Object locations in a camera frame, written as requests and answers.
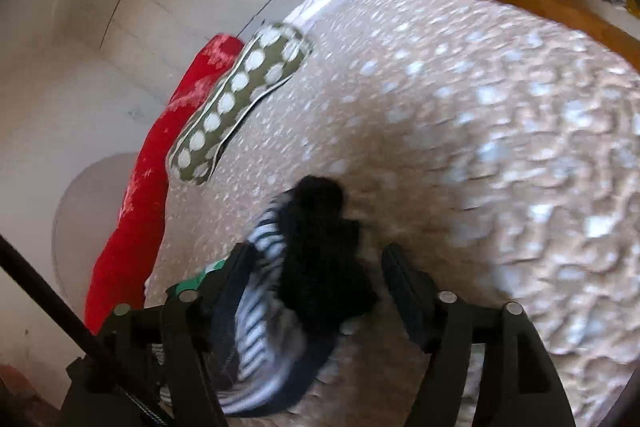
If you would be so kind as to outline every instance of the green polka dot pillow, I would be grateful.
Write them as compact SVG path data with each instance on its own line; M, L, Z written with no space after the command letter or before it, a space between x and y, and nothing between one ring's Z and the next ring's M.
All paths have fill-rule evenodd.
M167 155L169 175L188 184L206 182L249 111L287 82L310 52L309 41L289 24L258 30L178 135Z

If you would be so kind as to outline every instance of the silver screw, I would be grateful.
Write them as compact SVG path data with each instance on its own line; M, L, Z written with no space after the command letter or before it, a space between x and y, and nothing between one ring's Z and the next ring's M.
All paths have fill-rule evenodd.
M131 311L131 306L127 303L117 304L113 309L113 313L115 313L118 317L122 317Z
M507 311L510 312L511 315L520 315L524 310L522 309L522 305L517 302L507 302Z
M196 290L184 290L178 295L178 299L182 302L193 302L198 298L199 293Z
M458 296L453 292L444 290L443 292L438 293L438 299L442 302L446 302L447 304L453 304L458 300Z

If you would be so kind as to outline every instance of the bubble textured fabric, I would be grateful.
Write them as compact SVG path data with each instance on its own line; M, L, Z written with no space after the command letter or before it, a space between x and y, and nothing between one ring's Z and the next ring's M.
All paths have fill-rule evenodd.
M401 425L428 357L383 290L390 241L466 301L525 307L580 427L640 355L637 73L580 32L486 0L348 0L202 187L171 181L147 291L224 257L275 194L339 181L382 302L346 328L305 398L231 425ZM459 425L470 425L472 361Z

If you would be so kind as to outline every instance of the red fabric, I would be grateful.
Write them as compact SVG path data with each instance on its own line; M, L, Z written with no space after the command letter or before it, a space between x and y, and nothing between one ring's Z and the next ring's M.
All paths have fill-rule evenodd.
M169 188L164 160L187 120L217 79L233 65L242 41L216 35L198 53L165 110L146 135L131 173L116 230L95 263L84 306L84 323L95 334L119 303L142 308L144 284L164 235Z

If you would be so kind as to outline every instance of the white floor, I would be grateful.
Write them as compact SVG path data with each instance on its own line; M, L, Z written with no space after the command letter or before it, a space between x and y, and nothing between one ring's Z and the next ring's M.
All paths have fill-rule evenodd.
M60 291L52 229L71 181L108 156L140 149L213 35L246 38L300 2L0 0L0 233ZM78 277L86 285L86 275ZM15 365L60 405L64 368L79 350L4 273L0 324L0 363Z

